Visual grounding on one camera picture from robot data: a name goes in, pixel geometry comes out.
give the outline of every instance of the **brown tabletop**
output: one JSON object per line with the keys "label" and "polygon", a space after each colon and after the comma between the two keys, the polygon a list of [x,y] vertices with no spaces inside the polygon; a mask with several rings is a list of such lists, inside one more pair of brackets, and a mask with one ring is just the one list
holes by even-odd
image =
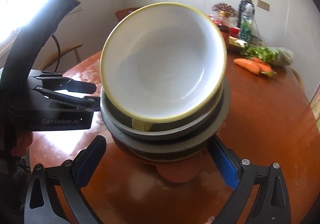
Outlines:
{"label": "brown tabletop", "polygon": [[[100,55],[98,52],[65,74],[95,83],[94,96],[100,95]],[[226,77],[232,99],[221,139],[240,158],[257,165],[281,165],[292,223],[299,223],[320,191],[320,139],[314,115],[291,70],[279,68],[273,79],[258,77],[234,65],[235,57],[228,54]],[[173,184],[162,179],[155,166],[136,162],[120,151],[99,112],[89,130],[36,132],[30,147],[31,167],[37,163],[57,166],[73,159],[96,135],[106,138],[107,150],[82,192],[104,223],[204,224],[232,192],[206,151],[201,171],[191,181]],[[246,205],[247,214],[256,192],[257,187]],[[59,187],[58,195],[68,218],[76,223]],[[240,223],[245,219],[242,214]]]}

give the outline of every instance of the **silver bolt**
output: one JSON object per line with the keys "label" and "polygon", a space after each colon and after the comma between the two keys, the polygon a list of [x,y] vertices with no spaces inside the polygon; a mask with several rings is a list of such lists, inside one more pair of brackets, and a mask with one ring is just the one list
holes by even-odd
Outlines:
{"label": "silver bolt", "polygon": [[249,165],[249,164],[250,164],[250,161],[249,161],[248,159],[242,159],[242,160],[241,160],[241,163],[242,163],[243,165]]}
{"label": "silver bolt", "polygon": [[41,168],[42,168],[42,164],[40,163],[36,164],[36,166],[34,167],[36,171],[40,170]]}
{"label": "silver bolt", "polygon": [[280,168],[279,163],[273,163],[272,166],[273,166],[274,168],[276,168],[276,169],[279,169],[279,168]]}
{"label": "silver bolt", "polygon": [[66,166],[66,167],[70,166],[71,164],[72,164],[72,160],[65,160],[63,162],[63,165]]}

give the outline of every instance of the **table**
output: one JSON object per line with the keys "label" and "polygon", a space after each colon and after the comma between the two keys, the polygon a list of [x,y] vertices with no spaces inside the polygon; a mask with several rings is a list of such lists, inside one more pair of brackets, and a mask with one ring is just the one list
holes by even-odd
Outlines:
{"label": "table", "polygon": [[[65,74],[97,84],[94,96],[100,95],[100,55],[89,57]],[[292,223],[297,224],[320,191],[320,139],[314,115],[291,70],[278,68],[273,79],[258,77],[234,65],[236,57],[228,51],[226,77],[232,98],[221,139],[240,158],[257,165],[281,165]],[[82,192],[104,223],[204,224],[220,211],[232,192],[206,151],[201,171],[194,179],[184,184],[163,180],[155,166],[136,162],[119,150],[99,112],[95,112],[89,130],[36,132],[30,147],[31,167],[37,163],[57,166],[73,159],[96,135],[106,138],[107,150]],[[252,191],[246,213],[257,190],[255,187]],[[57,192],[68,218],[76,223],[60,187]]]}

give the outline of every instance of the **blue gripper pad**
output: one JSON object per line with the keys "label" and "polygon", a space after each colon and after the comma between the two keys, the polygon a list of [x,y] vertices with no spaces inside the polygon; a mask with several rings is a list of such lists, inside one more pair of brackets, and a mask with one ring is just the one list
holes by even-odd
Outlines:
{"label": "blue gripper pad", "polygon": [[225,184],[235,190],[239,183],[236,167],[224,153],[221,146],[217,143],[216,140],[211,138],[209,142],[209,153],[214,163],[216,164]]}
{"label": "blue gripper pad", "polygon": [[103,136],[96,136],[87,149],[81,151],[81,155],[76,157],[77,160],[72,167],[72,176],[78,189],[88,185],[106,148],[106,139]]}

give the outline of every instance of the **white bowl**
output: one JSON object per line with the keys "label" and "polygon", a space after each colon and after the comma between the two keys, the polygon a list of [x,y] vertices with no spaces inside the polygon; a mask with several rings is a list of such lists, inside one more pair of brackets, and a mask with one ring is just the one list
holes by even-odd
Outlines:
{"label": "white bowl", "polygon": [[213,97],[226,61],[222,35],[204,13],[165,2],[138,9],[113,29],[100,76],[122,113],[166,123],[193,114]]}

